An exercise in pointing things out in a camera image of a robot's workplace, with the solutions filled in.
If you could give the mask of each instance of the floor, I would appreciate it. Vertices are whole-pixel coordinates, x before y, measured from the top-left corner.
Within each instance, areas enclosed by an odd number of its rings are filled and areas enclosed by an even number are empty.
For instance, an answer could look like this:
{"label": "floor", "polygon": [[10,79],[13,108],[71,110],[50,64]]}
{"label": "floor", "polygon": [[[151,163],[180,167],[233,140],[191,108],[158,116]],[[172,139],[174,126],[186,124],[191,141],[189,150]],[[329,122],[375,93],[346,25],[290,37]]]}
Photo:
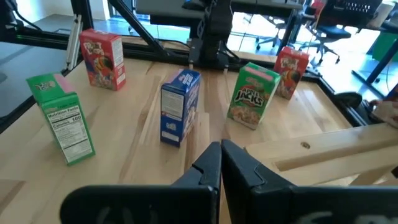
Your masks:
{"label": "floor", "polygon": [[[72,20],[71,16],[54,14],[35,22],[35,24],[46,31],[53,32],[62,29],[63,32],[67,33],[71,29]],[[155,38],[186,42],[189,37],[189,28],[187,27],[157,26],[151,25],[149,22],[143,22],[143,25]],[[129,24],[123,19],[94,21],[94,27],[98,30],[130,35]],[[371,30],[362,30],[360,33],[355,34],[356,29],[352,27],[348,27],[347,30],[353,34],[352,38],[328,44],[330,48],[341,54],[341,62],[335,64],[336,56],[326,54],[323,63],[317,69],[336,92],[358,91],[367,100],[375,99],[375,94],[352,76],[351,70],[359,70],[364,74],[370,74],[377,65],[377,61],[366,55],[366,52],[378,36],[378,33]],[[228,40],[228,47],[231,50],[275,55],[277,46],[272,48],[271,43],[262,44],[261,49],[256,50],[255,37],[273,37],[276,32],[274,26],[262,16],[236,13],[233,20],[233,30]],[[279,33],[279,37],[282,38],[283,34],[284,31],[282,30]],[[300,46],[300,43],[311,41],[312,38],[309,31],[302,29],[297,37],[296,49]],[[1,99],[0,103],[6,105],[0,111],[0,117],[2,117],[10,112],[15,104],[22,103],[30,95],[30,91],[24,81],[26,78],[41,73],[59,72],[63,69],[65,51],[2,42],[0,42],[0,48],[7,49],[0,52],[0,94],[4,95],[5,91],[13,89],[16,90],[16,98],[18,99],[12,101]],[[316,54],[315,49],[304,49],[304,51],[312,56],[314,62],[318,61],[319,55]],[[32,63],[33,55],[41,55],[40,60]],[[382,72],[380,82],[375,84],[384,94],[387,94],[389,89],[398,82],[398,76],[395,76],[396,71],[398,71],[398,63],[392,63],[389,68]],[[20,86],[24,86],[25,90],[17,91]]]}

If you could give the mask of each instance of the metal frame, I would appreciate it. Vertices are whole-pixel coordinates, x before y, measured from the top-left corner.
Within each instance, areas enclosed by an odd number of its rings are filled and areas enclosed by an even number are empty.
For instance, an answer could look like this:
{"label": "metal frame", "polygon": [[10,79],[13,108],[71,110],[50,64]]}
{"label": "metal frame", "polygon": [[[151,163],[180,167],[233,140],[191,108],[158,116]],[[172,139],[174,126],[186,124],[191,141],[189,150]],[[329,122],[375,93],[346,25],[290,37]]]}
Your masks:
{"label": "metal frame", "polygon": [[[71,0],[71,2],[74,14],[81,15],[81,21],[83,21],[83,30],[93,28],[93,20],[90,11],[89,0]],[[188,51],[163,48],[163,46],[161,46],[159,42],[145,30],[145,28],[143,28],[137,17],[133,13],[128,12],[127,7],[123,6],[122,2],[118,0],[110,0],[110,3],[119,11],[121,15],[128,17],[125,19],[130,23],[132,27],[135,28],[139,35],[148,44],[139,45],[123,43],[123,54],[126,58],[173,63],[183,66],[189,65]],[[296,17],[296,14],[292,14],[290,19],[295,20]],[[5,38],[2,41],[15,44],[33,45],[39,47],[49,47],[66,50],[68,47],[68,39],[69,36],[65,34],[39,32],[37,30],[23,28],[11,30],[6,34]],[[81,62],[81,60],[81,55],[79,55],[78,61]],[[274,63],[272,62],[248,60],[243,58],[239,62],[237,62],[236,60],[231,58],[229,60],[228,69],[233,72],[238,72],[239,69],[248,62],[256,63],[262,67],[266,67],[269,69],[272,69],[274,67]],[[71,70],[63,71],[63,75],[67,75],[70,71]],[[343,116],[351,123],[352,126],[357,127],[369,124],[364,119],[362,119],[353,108],[346,106],[335,96],[335,91],[327,84],[326,81],[324,81],[321,75],[307,70],[306,74],[303,77],[303,81],[316,83],[327,95],[327,97],[329,97],[333,104],[340,110]],[[35,101],[33,97],[30,97],[9,116],[7,116],[6,118],[2,118],[2,120],[0,120],[0,123],[2,123],[0,124],[0,133],[2,133],[16,119],[18,119],[18,117],[20,117],[25,111],[27,111],[34,103]]]}

